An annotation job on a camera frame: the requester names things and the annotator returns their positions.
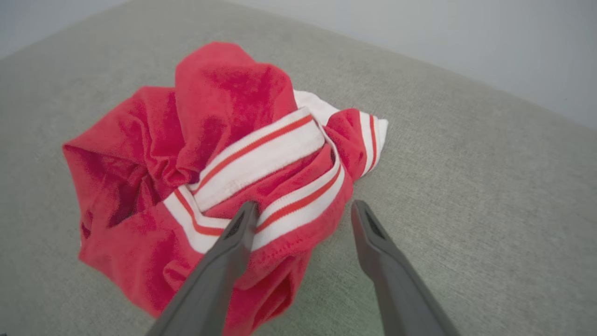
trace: red garment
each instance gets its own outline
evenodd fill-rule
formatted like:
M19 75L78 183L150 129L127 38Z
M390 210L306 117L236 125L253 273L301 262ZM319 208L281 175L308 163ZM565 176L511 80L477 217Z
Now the red garment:
M379 161L386 128L293 91L283 71L236 45L208 44L178 65L175 87L141 88L64 145L81 207L79 257L159 316L255 200L253 254L224 330L247 335L291 304L353 181Z

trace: white fabric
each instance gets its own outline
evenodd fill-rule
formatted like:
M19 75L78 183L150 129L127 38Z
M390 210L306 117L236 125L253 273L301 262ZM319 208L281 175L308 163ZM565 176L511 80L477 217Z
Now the white fabric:
M220 163L254 141L308 115L309 109L307 108L293 112L288 115L290 118L284 117L272 125L268 125L267 132L260 132L264 127L235 142L218 155L214 162ZM314 153L323 146L324 142L324 137L316 123L310 121L275 140L262 144L228 164L201 187L195 194L199 209L201 211L208 210L259 179ZM199 181L216 165L213 162L210 163L201 172Z
M365 170L363 175L369 172L371 165L373 164L373 140L371 139L371 122L367 113L359 111L359 118L361 120L361 136L363 137L363 143L365 144Z
M377 159L373 164L373 168L375 168L379 163L379 158L381 156L381 150L383 149L383 145L386 143L387 120L378 119L375 116L373 116L373 119L375 120L375 134L377 139Z
M197 218L197 214L201 216L201 213L197 208L197 204L195 204L193 195L191 195L190 191L185 185L181 185L178 190L183 195L187 203L191 206L191 209L193 209L193 212L195 213L195 220L199 225L208 226L208 224L214 225L216 222L219 222L218 226L225 228L230 222L229 219L210 218L208 221L202 221L200 218ZM205 254L209 249L211 249L212 246L214 246L219 237L209 236L197 232L193 226L193 219L191 215L180 203L175 193L171 193L168 197L166 197L164 200L164 205L166 205L166 208L168 211L170 211L174 219L176 219L180 226L182 226L184 233L189 239L190 246L195 251Z
M339 109L323 101L315 93L307 91L294 90L294 100L296 101L298 108L309 108L311 114L313 114L317 121L322 125L327 125L330 117L339 111Z

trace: red and white trim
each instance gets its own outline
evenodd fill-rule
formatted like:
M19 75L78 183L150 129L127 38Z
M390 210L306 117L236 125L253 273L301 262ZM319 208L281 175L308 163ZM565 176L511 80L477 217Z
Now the red and white trim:
M265 208L257 223L253 250L314 221L340 192L344 183L344 168L340 164L338 149L323 128L321 132L334 151L334 165L313 182L280 197Z
M387 120L359 111L361 135L365 145L365 169L361 176L375 168L379 162L381 149L386 140Z
M309 109L302 108L224 149L190 185L200 211L221 203L246 186L324 145Z
M278 237L312 222L330 206L340 192L342 184L344 183L345 172L339 159L338 150L333 141L325 134L321 125L315 124L315 127L318 131L318 136L315 138L321 137L321 139L324 139L324 141L332 147L334 151L334 165L329 171L325 172L313 182L282 196L262 211L257 224L257 232L253 240L253 250L259 249ZM280 148L288 148L288 142L298 142L304 147L306 141L308 141L308 138L296 138L295 136L283 138L282 136L279 136L276 138L275 143ZM233 153L242 151L242 149L235 149L236 150L233 151ZM245 156L252 157L253 159L259 158L259 156L256 156L257 154L255 154L255 152L256 150L253 149L241 157L236 157L235 160L228 162L227 166L236 165L236 162ZM219 159L220 163L225 161L225 159ZM230 173L229 177L231 179L235 181L247 181L246 179L243 179L245 176L245 169L236 170L235 172L236 175ZM201 213L202 206L197 202L197 195L201 193L203 188L207 190L207 188L212 188L212 186L209 183L206 183L199 188L200 192L193 196L191 190L197 188L197 186L198 184L195 184L194 186L189 185L190 189L186 185L180 186L164 200L164 205L166 205L166 208L170 211L172 216L183 227L191 247L199 253L206 253L222 234L230 219L204 216ZM226 194L227 193L223 190L218 189L210 193L210 195L220 200L225 200L227 198Z
M174 190L164 205L182 226L191 247L205 254L216 243L230 219L205 217L186 185Z

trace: white wall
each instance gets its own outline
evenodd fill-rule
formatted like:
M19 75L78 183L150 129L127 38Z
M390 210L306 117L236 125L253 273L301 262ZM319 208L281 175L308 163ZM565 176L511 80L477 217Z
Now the white wall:
M0 0L0 59L126 0Z
M597 129L597 0L232 0L433 63Z

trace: upholstered surface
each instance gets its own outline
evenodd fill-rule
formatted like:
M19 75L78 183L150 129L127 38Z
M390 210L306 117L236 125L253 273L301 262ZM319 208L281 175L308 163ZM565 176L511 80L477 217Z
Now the upholstered surface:
M462 335L597 329L597 132L407 57L225 2L135 0L0 60L0 334L144 335L153 320L77 260L60 145L213 40L295 88L387 118L358 181ZM257 335L381 335L349 222Z

